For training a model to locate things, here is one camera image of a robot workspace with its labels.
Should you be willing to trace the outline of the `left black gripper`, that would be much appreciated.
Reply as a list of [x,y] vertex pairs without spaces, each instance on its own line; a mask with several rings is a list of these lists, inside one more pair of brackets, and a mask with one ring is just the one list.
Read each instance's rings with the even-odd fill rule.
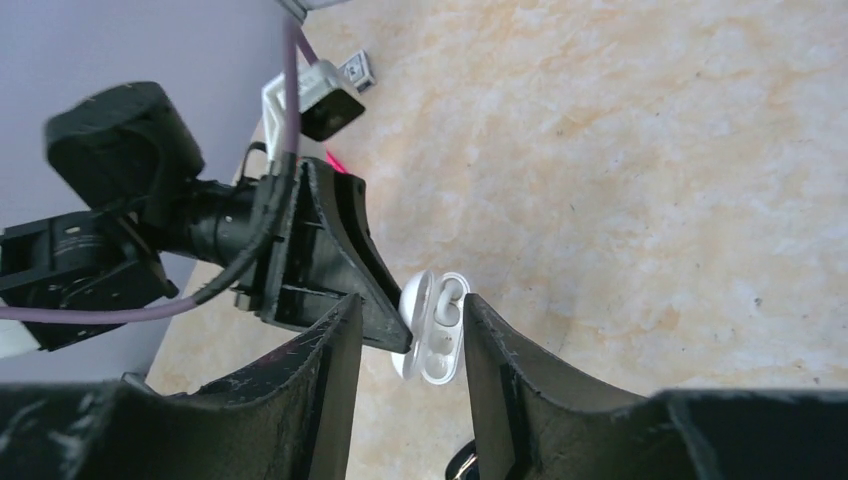
[[201,150],[153,81],[100,91],[43,134],[85,203],[1,234],[1,318],[43,350],[210,301],[269,249],[292,193],[290,155],[258,179],[201,180]]

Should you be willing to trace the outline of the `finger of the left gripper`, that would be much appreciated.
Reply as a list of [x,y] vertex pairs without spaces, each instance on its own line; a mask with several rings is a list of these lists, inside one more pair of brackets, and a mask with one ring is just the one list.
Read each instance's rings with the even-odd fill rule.
[[357,294],[364,344],[409,352],[413,335],[398,311],[401,289],[371,239],[364,180],[304,159],[289,183],[293,190],[269,250],[235,285],[236,307],[266,324],[303,331]]

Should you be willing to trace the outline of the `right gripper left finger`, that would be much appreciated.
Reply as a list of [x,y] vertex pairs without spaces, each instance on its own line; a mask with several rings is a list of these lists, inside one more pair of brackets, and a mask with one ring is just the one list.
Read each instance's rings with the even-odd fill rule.
[[5,384],[5,479],[342,479],[362,352],[352,294],[192,394],[124,381]]

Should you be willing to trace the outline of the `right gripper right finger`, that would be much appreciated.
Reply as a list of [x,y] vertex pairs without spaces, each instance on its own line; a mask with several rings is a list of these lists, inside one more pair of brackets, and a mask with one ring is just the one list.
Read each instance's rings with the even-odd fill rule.
[[592,377],[464,302],[483,479],[843,479],[843,390],[669,389]]

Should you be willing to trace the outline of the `white earbud charging case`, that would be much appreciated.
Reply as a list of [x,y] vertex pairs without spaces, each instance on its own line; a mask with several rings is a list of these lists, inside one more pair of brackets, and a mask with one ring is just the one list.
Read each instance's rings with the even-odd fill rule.
[[[447,278],[455,278],[463,286],[462,297],[457,302],[460,319],[452,327],[440,325],[435,320],[440,287]],[[420,376],[432,385],[445,385],[455,378],[464,362],[464,302],[470,292],[467,279],[456,272],[437,276],[430,270],[423,270],[407,281],[398,310],[413,338],[407,353],[391,355],[393,367],[402,379]]]

